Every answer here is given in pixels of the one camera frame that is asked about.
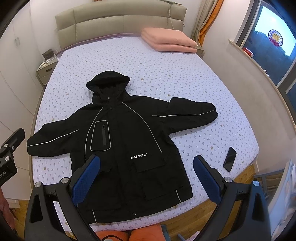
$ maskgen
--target mattress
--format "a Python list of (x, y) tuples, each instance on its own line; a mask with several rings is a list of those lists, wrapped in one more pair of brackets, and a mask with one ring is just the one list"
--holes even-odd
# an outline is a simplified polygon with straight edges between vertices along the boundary
[[(237, 177), (255, 159), (259, 147), (242, 109), (226, 86), (196, 54), (156, 52), (141, 37), (120, 37), (71, 48), (61, 56), (46, 87), (38, 112), (35, 132), (43, 124), (68, 118), (91, 103), (92, 92), (86, 82), (102, 71), (113, 70), (131, 78), (130, 95), (150, 96), (169, 101), (182, 97), (211, 102), (218, 118), (212, 123), (170, 135), (178, 147), (190, 180), (193, 198), (147, 217), (125, 222), (91, 224), (94, 231), (136, 229), (178, 216), (208, 199), (193, 170), (193, 158), (202, 155), (220, 174)], [(223, 168), (229, 147), (237, 151), (231, 172)], [(33, 157), (34, 182), (53, 184), (70, 177), (69, 154), (57, 157)], [(55, 203), (66, 231), (71, 231)]]

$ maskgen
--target black smartphone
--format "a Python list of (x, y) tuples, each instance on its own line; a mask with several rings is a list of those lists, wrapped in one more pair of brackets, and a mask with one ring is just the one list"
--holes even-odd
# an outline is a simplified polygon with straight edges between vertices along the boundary
[(235, 160), (235, 157), (237, 156), (237, 152), (232, 147), (229, 148), (227, 156), (225, 158), (223, 167), (230, 172)]

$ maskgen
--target folded blanket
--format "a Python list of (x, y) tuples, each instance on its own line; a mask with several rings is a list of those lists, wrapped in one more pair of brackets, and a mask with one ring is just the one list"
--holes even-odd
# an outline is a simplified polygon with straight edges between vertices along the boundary
[(142, 33), (142, 39), (148, 43), (153, 49), (160, 52), (174, 51), (185, 53), (196, 53), (197, 49), (193, 47), (176, 45), (176, 44), (159, 44), (151, 41), (151, 38), (147, 37), (145, 33)]
[(166, 28), (144, 28), (142, 33), (149, 36), (150, 40), (158, 44), (177, 44), (196, 47), (197, 43), (179, 30)]

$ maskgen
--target window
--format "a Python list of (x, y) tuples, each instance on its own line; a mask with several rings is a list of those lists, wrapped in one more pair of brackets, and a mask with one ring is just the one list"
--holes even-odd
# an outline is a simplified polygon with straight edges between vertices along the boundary
[(296, 34), (290, 25), (269, 3), (254, 0), (237, 45), (270, 77), (296, 121)]

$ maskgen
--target jacket's left sleeve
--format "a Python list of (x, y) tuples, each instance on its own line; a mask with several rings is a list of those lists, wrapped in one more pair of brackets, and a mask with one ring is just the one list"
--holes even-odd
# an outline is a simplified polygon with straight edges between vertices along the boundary
[(65, 120), (44, 124), (28, 139), (28, 154), (32, 156), (59, 156), (70, 153), (79, 132), (73, 119), (72, 115)]
[(157, 114), (153, 116), (160, 118), (172, 133), (207, 125), (218, 113), (212, 103), (173, 97), (170, 102), (158, 100)]

